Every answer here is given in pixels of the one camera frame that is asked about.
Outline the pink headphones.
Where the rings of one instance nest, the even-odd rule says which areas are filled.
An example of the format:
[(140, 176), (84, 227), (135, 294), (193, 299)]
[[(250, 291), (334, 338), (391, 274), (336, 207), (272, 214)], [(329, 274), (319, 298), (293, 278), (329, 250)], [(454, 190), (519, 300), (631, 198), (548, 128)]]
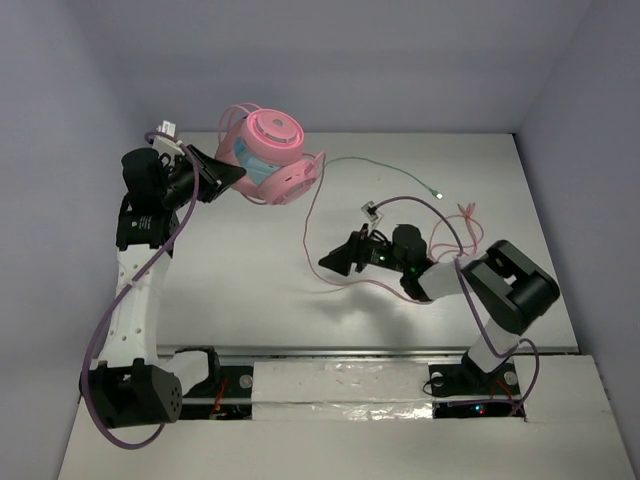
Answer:
[(215, 158), (240, 166), (233, 151), (238, 138), (259, 159), (279, 167), (260, 185), (246, 174), (232, 186), (259, 205), (286, 205), (304, 195), (318, 179), (326, 158), (323, 151), (306, 151), (304, 131), (293, 117), (252, 103), (235, 104), (222, 113)]

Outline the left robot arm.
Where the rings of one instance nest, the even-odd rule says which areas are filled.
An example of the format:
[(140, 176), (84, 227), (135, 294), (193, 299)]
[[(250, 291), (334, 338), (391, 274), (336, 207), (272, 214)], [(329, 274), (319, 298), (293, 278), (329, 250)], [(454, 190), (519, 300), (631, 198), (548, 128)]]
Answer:
[(157, 330), (162, 286), (178, 234), (177, 212), (211, 203), (246, 173), (193, 145), (177, 153), (143, 147), (121, 160), (127, 192), (116, 231), (116, 299), (100, 321), (83, 362), (80, 391), (97, 427), (114, 429), (176, 422), (192, 390), (215, 394), (223, 385), (211, 346), (188, 346), (163, 361)]

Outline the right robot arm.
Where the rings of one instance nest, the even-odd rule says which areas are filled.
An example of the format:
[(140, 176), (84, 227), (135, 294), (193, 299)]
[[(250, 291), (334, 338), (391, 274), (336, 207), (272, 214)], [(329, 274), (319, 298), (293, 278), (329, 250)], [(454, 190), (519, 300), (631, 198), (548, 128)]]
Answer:
[(420, 230), (408, 224), (390, 238), (363, 225), (318, 265), (344, 277), (369, 265), (399, 272), (406, 295), (419, 303), (465, 297), (480, 337), (459, 363), (430, 371), (426, 392), (438, 398), (488, 393), (525, 332), (560, 297), (557, 282), (507, 240), (470, 260), (436, 262)]

